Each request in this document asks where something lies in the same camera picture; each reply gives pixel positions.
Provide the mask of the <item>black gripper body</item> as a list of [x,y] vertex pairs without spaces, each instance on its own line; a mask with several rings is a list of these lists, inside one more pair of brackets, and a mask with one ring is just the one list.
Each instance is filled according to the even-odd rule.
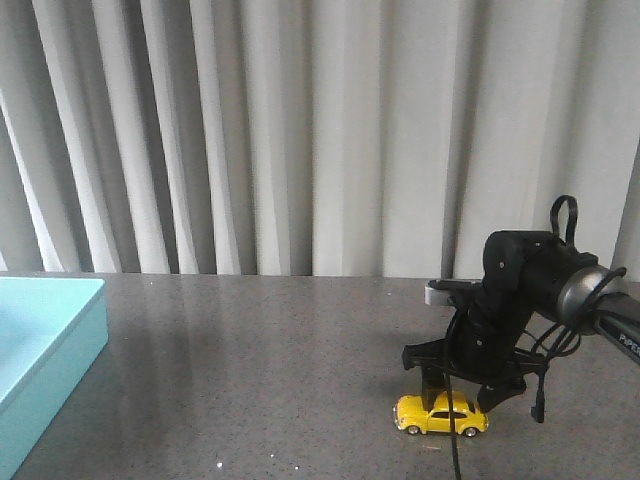
[[452,374],[474,383],[502,375],[531,316],[569,325],[561,293],[598,257],[578,252],[550,232],[497,231],[484,247],[484,277],[447,337],[404,348],[405,369],[448,358]]

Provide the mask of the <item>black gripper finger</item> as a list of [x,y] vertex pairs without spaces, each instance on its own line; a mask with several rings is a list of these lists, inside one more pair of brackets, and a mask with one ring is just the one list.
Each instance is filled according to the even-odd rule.
[[433,409],[441,394],[449,398],[449,380],[446,371],[433,366],[421,367],[421,398],[424,409]]
[[477,394],[477,402],[481,411],[488,413],[504,401],[522,395],[525,391],[525,382],[482,385]]

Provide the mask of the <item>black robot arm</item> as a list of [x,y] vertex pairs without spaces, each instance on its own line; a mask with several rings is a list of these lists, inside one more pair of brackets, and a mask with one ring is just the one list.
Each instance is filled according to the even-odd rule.
[[432,280],[446,292],[455,314],[444,338],[405,346],[405,369],[420,368],[423,399],[432,405],[455,376],[479,385],[477,401],[488,412],[522,394],[525,377],[543,378],[550,361],[567,354],[557,341],[547,354],[516,344],[534,313],[566,329],[565,341],[598,333],[633,360],[639,358],[639,303],[626,293],[625,271],[599,265],[544,231],[498,231],[484,247],[479,282]]

